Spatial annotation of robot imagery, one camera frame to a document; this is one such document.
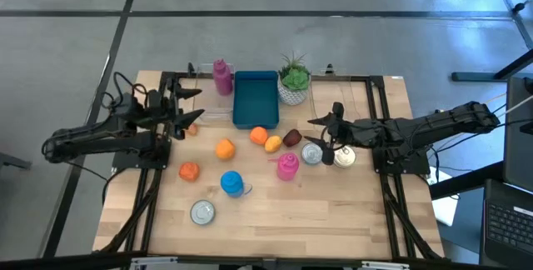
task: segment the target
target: gray floor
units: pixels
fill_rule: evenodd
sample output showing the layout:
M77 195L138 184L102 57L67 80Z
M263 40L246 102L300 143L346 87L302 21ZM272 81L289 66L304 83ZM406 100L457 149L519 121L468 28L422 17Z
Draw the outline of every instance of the gray floor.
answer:
M124 2L0 0L0 10L122 10ZM132 9L439 12L505 11L506 6L502 0L135 0ZM533 33L533 6L523 17ZM40 146L55 129L83 124L117 22L114 17L0 17L0 151L33 162L30 172L11 167L0 172L0 260L40 254L67 171L65 165L46 163ZM417 117L504 93L505 84L451 82L450 73L497 71L526 50L516 25L505 19L140 17L128 20L113 70L134 79L138 70L180 71L188 62L219 57L241 70L275 70L282 63L280 53L294 51L306 53L310 69L332 63L351 73L404 76ZM490 106L504 102L501 98ZM501 160L502 153L503 130L497 130L440 158L442 165L479 168ZM88 157L85 166L108 176L111 159ZM101 180L82 175L57 254L90 252L101 191ZM461 199L462 217L470 216L470 204L478 197ZM456 221L441 233L447 239L457 233L479 236L479 230L459 227ZM475 263L476 250L468 249L445 242L447 256Z

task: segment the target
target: pink bottle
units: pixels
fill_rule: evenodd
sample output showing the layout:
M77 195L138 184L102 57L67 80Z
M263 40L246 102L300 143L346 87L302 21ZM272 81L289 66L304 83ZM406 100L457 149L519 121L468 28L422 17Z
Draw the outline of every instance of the pink bottle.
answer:
M292 152L285 153L277 159L277 176L284 181L290 181L300 167L298 156Z
M213 79L219 94L225 96L232 93L232 70L224 62L224 59L216 60L213 63Z

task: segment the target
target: succulent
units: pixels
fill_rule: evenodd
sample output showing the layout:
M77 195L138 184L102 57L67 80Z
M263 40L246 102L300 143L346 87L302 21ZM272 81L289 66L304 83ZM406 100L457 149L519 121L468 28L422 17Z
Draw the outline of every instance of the succulent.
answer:
M309 87L309 71L302 63L305 54L294 57L292 53L292 58L283 54L282 56L287 65L279 71L281 83L291 91L306 90Z

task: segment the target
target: silver can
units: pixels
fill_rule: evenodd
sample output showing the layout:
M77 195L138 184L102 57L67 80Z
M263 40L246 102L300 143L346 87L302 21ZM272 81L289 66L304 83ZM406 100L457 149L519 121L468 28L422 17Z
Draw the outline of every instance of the silver can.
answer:
M322 160L322 149L315 143L310 142L301 150L301 158L309 165L317 165Z
M191 207L191 220L198 225L207 225L215 217L215 207L207 200L200 200Z
M356 162L356 152L348 146L337 149L333 162L340 168L348 168Z

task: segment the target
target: blue cup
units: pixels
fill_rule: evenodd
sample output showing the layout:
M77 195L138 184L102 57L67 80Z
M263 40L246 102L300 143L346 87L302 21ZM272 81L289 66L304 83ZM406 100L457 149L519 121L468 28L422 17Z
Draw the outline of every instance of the blue cup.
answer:
M239 198L242 194L246 195L252 190L252 185L248 191L244 191L245 183L242 181L241 174L236 171L228 171L220 178L220 185L222 190L227 193L229 197Z

